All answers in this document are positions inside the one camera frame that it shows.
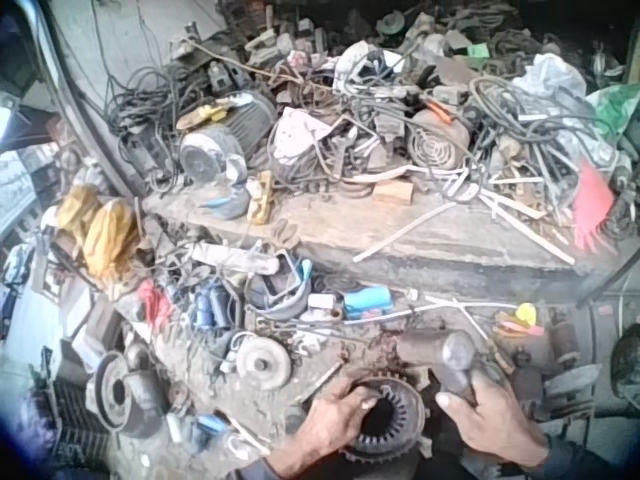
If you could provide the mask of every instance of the screwdriver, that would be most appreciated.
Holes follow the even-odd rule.
[[[498,364],[503,373],[506,376],[510,377],[516,369],[515,365],[511,361],[511,358],[503,353],[502,349],[498,346],[498,344],[496,344],[495,340],[487,335],[480,324],[476,322],[476,320],[469,314],[469,312],[467,312],[467,310],[462,305],[458,304],[458,308],[467,318],[467,320],[469,320],[469,323],[473,326],[473,328],[475,328],[480,336],[484,339],[487,344],[487,348],[489,349],[489,354]]]

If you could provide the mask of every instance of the concrete workbench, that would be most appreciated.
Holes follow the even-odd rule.
[[[269,240],[276,220],[286,218],[298,227],[298,253],[317,268],[402,288],[464,292],[469,298],[573,302],[587,277],[601,278],[619,263],[604,249],[586,255],[556,242],[576,258],[576,265],[569,266],[502,220],[492,219],[479,201],[456,205],[381,252],[353,263],[354,255],[442,205],[442,200],[435,194],[414,194],[411,206],[397,206],[337,194],[288,196],[278,199],[268,225],[249,228],[244,218],[219,220],[201,207],[223,192],[219,187],[192,186],[151,195],[143,205],[147,213],[204,226],[229,241],[243,235]],[[571,239],[570,232],[565,236]]]

